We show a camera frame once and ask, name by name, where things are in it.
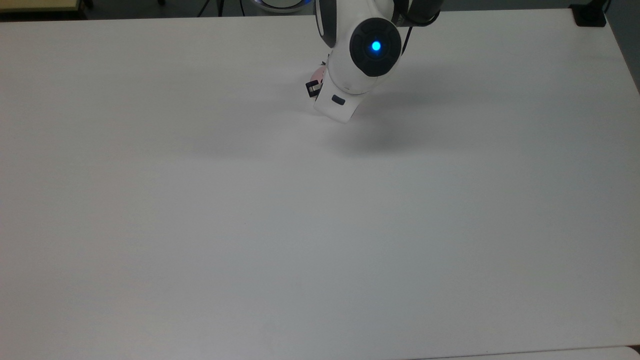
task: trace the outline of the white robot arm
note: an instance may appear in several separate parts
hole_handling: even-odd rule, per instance
[[[322,79],[307,83],[314,108],[347,122],[367,93],[397,66],[397,27],[427,26],[444,0],[316,0],[318,32],[333,50]]]

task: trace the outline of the pink object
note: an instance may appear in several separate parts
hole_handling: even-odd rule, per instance
[[[311,75],[311,81],[313,80],[318,80],[318,83],[322,83],[322,80],[324,78],[324,70],[326,69],[326,66],[321,66],[319,67],[316,72],[314,72],[313,75]]]

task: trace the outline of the black stand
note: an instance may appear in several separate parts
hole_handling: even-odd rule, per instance
[[[607,19],[604,17],[602,7],[607,0],[592,0],[587,5],[573,4],[569,9],[573,10],[573,18],[578,26],[586,26],[590,28],[604,28]]]

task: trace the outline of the gray floor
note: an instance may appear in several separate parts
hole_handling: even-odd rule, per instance
[[[223,16],[242,16],[240,0],[226,0]],[[247,15],[255,15],[251,0],[243,0]],[[587,0],[445,0],[444,11],[567,8],[572,3]],[[140,19],[150,17],[195,17],[205,0],[166,0],[159,6],[156,0],[94,0],[93,9],[86,9],[89,19]],[[211,0],[203,17],[217,16],[216,0]],[[640,0],[612,0],[607,14],[627,65],[640,89]]]

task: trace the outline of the table surface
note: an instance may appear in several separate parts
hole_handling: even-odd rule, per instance
[[[73,11],[80,0],[0,0],[0,12]]]
[[[525,352],[520,354],[454,357],[455,360],[639,360],[640,354],[628,347]]]
[[[313,17],[0,24],[11,360],[640,343],[640,96],[569,10],[443,13],[352,120]]]

